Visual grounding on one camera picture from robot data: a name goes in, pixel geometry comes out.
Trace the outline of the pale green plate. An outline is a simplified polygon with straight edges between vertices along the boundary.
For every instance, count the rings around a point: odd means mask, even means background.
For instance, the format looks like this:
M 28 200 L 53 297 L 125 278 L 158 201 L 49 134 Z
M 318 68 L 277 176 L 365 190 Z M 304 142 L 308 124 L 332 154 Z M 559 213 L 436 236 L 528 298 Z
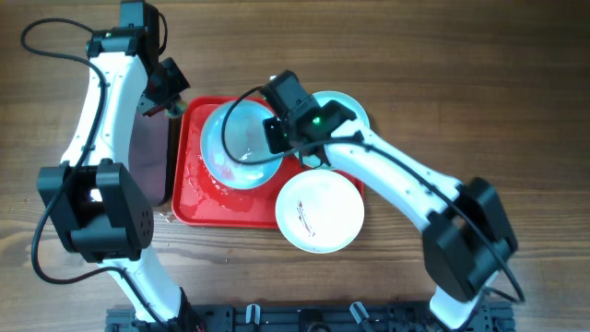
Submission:
M 367 127 L 371 126 L 369 115 L 366 113 L 361 104 L 346 93 L 335 90 L 323 90 L 313 94 L 320 106 L 326 105 L 330 101 L 337 101 L 353 111 L 357 118 L 361 120 Z M 311 169 L 333 170 L 334 167 L 329 166 L 313 155 L 303 156 L 302 163 L 304 166 Z

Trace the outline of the pale blue plate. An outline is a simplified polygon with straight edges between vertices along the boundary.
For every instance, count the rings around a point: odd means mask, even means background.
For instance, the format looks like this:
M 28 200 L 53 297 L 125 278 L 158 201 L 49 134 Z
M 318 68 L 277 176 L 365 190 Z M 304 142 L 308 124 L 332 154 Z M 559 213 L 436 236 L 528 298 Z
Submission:
M 263 121 L 272 112 L 256 101 L 241 101 L 229 118 L 231 103 L 216 107 L 202 128 L 200 148 L 210 174 L 232 189 L 254 189 L 268 182 L 277 172 L 281 159 L 254 164 L 273 155 L 266 141 Z

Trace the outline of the white plate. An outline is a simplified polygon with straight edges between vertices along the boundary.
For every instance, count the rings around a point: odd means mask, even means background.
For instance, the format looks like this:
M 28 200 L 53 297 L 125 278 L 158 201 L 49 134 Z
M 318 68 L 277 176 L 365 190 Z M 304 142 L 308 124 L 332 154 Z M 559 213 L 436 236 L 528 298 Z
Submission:
M 365 216 L 357 187 L 327 170 L 302 172 L 281 188 L 275 217 L 289 243 L 312 254 L 330 254 L 353 242 Z

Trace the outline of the green yellow sponge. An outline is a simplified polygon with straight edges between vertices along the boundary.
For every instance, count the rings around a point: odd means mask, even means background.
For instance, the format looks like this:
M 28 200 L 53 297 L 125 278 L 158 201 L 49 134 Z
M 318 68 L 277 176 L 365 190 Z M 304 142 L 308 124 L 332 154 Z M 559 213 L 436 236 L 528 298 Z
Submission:
M 186 101 L 178 101 L 166 111 L 166 116 L 169 118 L 182 118 L 188 108 Z

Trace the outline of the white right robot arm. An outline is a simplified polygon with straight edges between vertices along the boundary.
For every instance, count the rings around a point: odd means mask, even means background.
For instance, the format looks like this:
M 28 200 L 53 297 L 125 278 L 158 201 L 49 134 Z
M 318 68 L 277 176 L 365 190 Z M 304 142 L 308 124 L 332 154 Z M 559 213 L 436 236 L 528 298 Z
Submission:
M 374 133 L 339 101 L 321 104 L 286 70 L 260 88 L 274 116 L 264 126 L 270 150 L 302 153 L 362 181 L 402 212 L 422 237 L 424 264 L 436 285 L 430 310 L 451 330 L 471 320 L 489 284 L 504 273 L 518 243 L 496 189 L 476 177 L 462 184 Z

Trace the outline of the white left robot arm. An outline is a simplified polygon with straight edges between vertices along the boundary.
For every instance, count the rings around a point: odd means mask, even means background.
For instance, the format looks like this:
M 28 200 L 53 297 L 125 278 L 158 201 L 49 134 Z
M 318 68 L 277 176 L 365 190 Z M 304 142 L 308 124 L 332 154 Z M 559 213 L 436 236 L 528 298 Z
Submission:
M 87 96 L 75 135 L 55 167 L 44 167 L 37 188 L 64 247 L 113 276 L 134 308 L 140 331 L 195 331 L 199 318 L 152 246 L 153 209 L 129 172 L 137 116 L 180 115 L 189 86 L 164 56 L 165 17 L 144 1 L 124 1 L 116 28 L 93 30 L 82 63 Z

